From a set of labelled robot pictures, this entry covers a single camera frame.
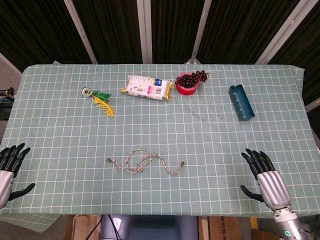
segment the red container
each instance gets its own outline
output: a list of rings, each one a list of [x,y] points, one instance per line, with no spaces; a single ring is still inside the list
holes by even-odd
[[[185,73],[180,74],[179,78],[181,78],[185,74],[191,75],[190,72],[185,72]],[[180,86],[179,84],[175,85],[178,92],[181,93],[182,95],[186,95],[186,96],[194,94],[196,92],[198,86],[199,86],[199,82],[191,88],[186,88],[184,86]]]

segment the twisted rope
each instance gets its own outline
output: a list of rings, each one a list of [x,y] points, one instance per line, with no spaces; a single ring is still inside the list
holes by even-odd
[[[130,158],[132,157],[132,155],[133,155],[135,152],[138,152],[138,151],[147,152],[147,153],[149,153],[149,155],[144,156],[140,161],[138,161],[138,163],[137,163],[137,165],[136,165],[135,168],[130,167],[130,166],[129,166],[129,160],[130,160]],[[170,173],[170,174],[177,174],[177,173],[179,173],[180,169],[185,165],[185,162],[182,161],[182,162],[179,163],[178,169],[177,169],[176,171],[170,171],[170,170],[168,169],[167,165],[165,164],[164,159],[163,159],[161,156],[159,156],[158,154],[154,154],[152,151],[147,150],[147,149],[143,149],[143,148],[135,149],[135,150],[133,150],[133,151],[128,155],[128,157],[126,158],[126,161],[125,161],[125,167],[119,166],[119,164],[117,163],[117,161],[114,160],[114,159],[112,159],[112,158],[110,158],[110,157],[108,157],[105,161],[106,161],[107,163],[114,163],[115,166],[116,166],[118,169],[121,169],[121,170],[123,170],[123,171],[127,171],[128,173],[131,173],[131,174],[136,174],[137,172],[142,173],[142,172],[143,172],[143,168],[144,168],[146,165],[150,164],[150,163],[153,161],[154,158],[158,158],[158,159],[162,162],[162,165],[163,165],[164,169],[165,169],[168,173]]]

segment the table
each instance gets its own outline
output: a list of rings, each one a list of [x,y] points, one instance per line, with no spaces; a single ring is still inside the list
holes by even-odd
[[[175,89],[168,101],[125,95],[127,75],[174,81],[205,70],[209,80],[191,96]],[[298,215],[320,212],[320,159],[302,101],[303,72],[290,65],[73,65],[28,67],[2,140],[2,148],[26,143],[13,186],[35,189],[8,202],[5,221],[43,231],[59,214],[224,215],[272,217],[240,190],[258,192],[240,153],[266,152],[281,173]],[[242,84],[255,118],[239,121],[228,90]],[[116,117],[107,117],[83,87],[112,94]],[[138,148],[161,155],[143,173],[121,165]]]

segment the robotic arm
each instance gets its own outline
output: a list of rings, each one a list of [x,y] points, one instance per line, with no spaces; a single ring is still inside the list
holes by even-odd
[[[0,152],[0,209],[2,209],[8,201],[12,201],[29,193],[36,185],[35,183],[31,183],[21,191],[12,192],[14,180],[22,165],[22,161],[30,151],[28,147],[20,153],[24,146],[25,144],[22,143],[18,147],[7,147]]]
[[[274,220],[286,240],[308,240],[299,219],[291,207],[291,196],[281,175],[275,170],[270,158],[264,153],[246,149],[241,153],[258,181],[261,194],[250,192],[244,185],[241,189],[249,198],[264,202],[274,211]]]

